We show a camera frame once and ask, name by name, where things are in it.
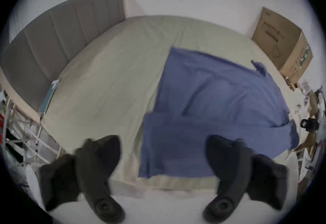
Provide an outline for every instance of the headboard panel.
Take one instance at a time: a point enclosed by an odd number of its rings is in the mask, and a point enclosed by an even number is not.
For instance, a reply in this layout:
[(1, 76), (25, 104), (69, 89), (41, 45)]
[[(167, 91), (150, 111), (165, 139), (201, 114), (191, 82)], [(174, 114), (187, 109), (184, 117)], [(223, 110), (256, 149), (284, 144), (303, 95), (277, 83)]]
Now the headboard panel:
[(68, 0), (30, 22), (3, 52), (0, 65), (16, 92), (38, 110), (64, 67), (124, 20), (123, 0)]

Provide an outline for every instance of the blue towel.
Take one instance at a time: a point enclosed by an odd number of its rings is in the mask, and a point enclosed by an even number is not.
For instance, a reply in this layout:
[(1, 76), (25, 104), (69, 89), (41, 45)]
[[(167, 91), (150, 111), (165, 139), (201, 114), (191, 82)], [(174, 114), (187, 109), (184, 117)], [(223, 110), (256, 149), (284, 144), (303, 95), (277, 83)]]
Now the blue towel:
[(208, 54), (171, 48), (153, 112), (144, 116), (140, 177), (214, 176), (205, 141), (243, 139), (274, 158), (299, 143), (281, 91), (263, 64), (256, 70)]

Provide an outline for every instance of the cardboard box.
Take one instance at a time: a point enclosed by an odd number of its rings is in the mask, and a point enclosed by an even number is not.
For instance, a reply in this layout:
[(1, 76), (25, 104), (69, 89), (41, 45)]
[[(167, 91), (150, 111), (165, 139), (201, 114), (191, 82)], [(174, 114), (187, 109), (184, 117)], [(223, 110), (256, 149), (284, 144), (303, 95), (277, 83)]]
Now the cardboard box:
[(302, 30), (267, 8), (263, 8), (252, 40), (291, 84), (300, 79), (312, 60), (312, 52)]

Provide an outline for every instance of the white bed sheet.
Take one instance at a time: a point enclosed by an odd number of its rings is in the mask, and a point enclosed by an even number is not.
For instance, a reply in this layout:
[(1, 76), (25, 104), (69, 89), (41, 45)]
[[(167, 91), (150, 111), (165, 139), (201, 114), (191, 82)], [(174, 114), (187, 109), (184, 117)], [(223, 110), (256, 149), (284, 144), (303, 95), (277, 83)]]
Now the white bed sheet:
[[(130, 189), (126, 196), (137, 197), (147, 188), (215, 189), (215, 177), (138, 178), (142, 119), (153, 108), (171, 46), (202, 51), (252, 69), (251, 60), (262, 62), (290, 108), (289, 117), (296, 121), (300, 143), (305, 140), (293, 92), (253, 41), (221, 26), (176, 16), (128, 18), (91, 42), (60, 74), (61, 82), (42, 126), (70, 153), (87, 138), (119, 135), (122, 157), (111, 183), (116, 190)], [(285, 151), (277, 161), (286, 164), (288, 154)]]

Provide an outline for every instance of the clutter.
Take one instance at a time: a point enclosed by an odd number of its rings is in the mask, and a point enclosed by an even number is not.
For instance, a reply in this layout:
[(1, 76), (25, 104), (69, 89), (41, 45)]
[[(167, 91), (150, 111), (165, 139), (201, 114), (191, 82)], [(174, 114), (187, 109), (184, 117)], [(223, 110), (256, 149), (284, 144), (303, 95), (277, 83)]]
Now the clutter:
[(297, 83), (313, 57), (303, 31), (267, 8), (263, 8), (252, 40), (267, 54), (290, 85)]
[(306, 189), (311, 183), (311, 180), (312, 180), (312, 171), (308, 169), (304, 178), (298, 183), (297, 200), (306, 191)]
[(225, 221), (238, 206), (245, 192), (251, 200), (281, 210), (287, 194), (287, 168), (270, 158), (253, 154), (242, 140), (210, 136), (206, 157), (220, 180), (217, 197), (203, 211), (207, 222)]
[(318, 114), (317, 96), (312, 90), (308, 92), (308, 96), (309, 96), (309, 103), (310, 103), (310, 117), (313, 117)]
[(310, 152), (310, 148), (316, 143), (317, 134), (316, 132), (309, 132), (307, 139), (295, 149), (295, 151), (299, 151), (303, 148), (307, 148), (308, 152)]
[(300, 126), (305, 128), (307, 132), (315, 132), (319, 128), (319, 122), (314, 118), (303, 119)]
[(301, 163), (301, 168), (300, 168), (300, 175), (299, 175), (299, 181), (302, 181), (304, 176), (306, 175), (308, 168), (310, 165), (310, 158), (309, 158), (309, 153), (307, 149), (304, 149), (304, 154), (302, 157), (302, 163)]
[(144, 116), (139, 176), (213, 176), (204, 156), (212, 134), (243, 139), (271, 158), (296, 148), (296, 125), (279, 88), (261, 63), (253, 65), (257, 70), (172, 47), (154, 109)]

